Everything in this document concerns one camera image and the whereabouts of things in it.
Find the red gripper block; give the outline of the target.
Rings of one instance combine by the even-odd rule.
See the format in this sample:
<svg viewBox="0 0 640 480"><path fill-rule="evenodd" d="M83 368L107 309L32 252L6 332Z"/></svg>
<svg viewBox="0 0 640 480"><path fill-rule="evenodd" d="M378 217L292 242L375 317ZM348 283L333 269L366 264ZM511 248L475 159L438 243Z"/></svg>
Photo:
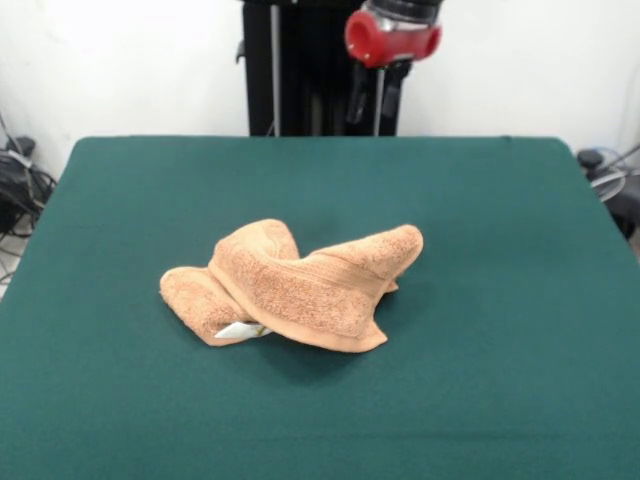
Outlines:
<svg viewBox="0 0 640 480"><path fill-rule="evenodd" d="M412 68L411 61L421 61L434 54L441 37L440 25L392 20L365 8L351 14L344 31L347 53L356 59L352 69L348 122L359 123L362 119L367 99L367 68L388 65L381 112L384 117L395 116L403 82Z"/></svg>

